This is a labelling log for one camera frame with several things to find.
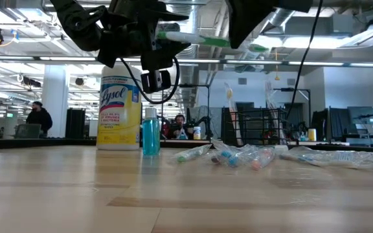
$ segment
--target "person sitting at desk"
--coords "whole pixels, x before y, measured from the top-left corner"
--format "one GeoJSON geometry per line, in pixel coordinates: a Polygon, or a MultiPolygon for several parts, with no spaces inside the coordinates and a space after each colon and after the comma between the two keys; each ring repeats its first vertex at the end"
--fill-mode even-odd
{"type": "Polygon", "coordinates": [[[187,128],[184,125],[185,122],[185,116],[183,115],[177,115],[175,117],[176,124],[171,125],[170,131],[169,131],[169,138],[170,139],[178,139],[179,134],[181,133],[181,129],[184,129],[184,132],[187,135],[187,139],[192,140],[194,138],[194,129],[193,128],[187,128]]]}

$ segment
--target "person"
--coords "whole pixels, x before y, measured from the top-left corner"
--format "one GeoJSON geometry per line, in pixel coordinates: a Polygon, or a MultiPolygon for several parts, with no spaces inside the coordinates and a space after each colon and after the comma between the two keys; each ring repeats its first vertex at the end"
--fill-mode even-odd
{"type": "Polygon", "coordinates": [[[50,113],[43,107],[39,101],[32,103],[32,111],[28,115],[27,124],[40,124],[44,135],[47,135],[48,130],[52,127],[50,113]]]}
{"type": "Polygon", "coordinates": [[[170,129],[170,139],[178,138],[179,134],[181,133],[181,129],[184,129],[188,139],[194,138],[194,129],[187,128],[185,125],[185,116],[184,115],[177,115],[175,117],[175,124],[171,125],[170,129]]]}

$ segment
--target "yellow label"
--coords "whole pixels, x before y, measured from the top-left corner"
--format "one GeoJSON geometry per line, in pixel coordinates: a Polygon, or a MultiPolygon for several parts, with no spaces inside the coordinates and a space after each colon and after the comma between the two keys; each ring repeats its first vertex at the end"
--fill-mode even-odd
{"type": "Polygon", "coordinates": [[[102,79],[100,112],[98,116],[98,144],[139,143],[141,97],[132,80],[124,76],[102,79]]]}

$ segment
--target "blue liquid bottle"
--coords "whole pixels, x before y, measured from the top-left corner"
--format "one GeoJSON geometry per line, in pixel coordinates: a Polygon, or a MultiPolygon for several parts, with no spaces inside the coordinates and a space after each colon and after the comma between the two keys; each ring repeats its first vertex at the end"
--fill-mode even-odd
{"type": "Polygon", "coordinates": [[[145,109],[145,120],[142,124],[142,145],[143,155],[159,155],[161,138],[156,108],[149,107],[145,109]]]}

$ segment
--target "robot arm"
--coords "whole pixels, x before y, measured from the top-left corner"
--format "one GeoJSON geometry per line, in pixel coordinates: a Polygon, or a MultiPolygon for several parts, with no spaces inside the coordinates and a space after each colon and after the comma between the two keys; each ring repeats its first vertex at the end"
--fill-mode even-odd
{"type": "MultiPolygon", "coordinates": [[[[231,47],[237,49],[274,7],[308,12],[313,0],[225,0],[229,8],[231,47]]],[[[67,35],[84,51],[99,50],[97,60],[113,67],[117,58],[140,56],[145,93],[171,87],[170,75],[159,69],[173,65],[176,54],[189,43],[155,40],[158,20],[182,21],[188,16],[166,10],[158,0],[112,0],[85,10],[76,0],[51,0],[67,35]]]]}

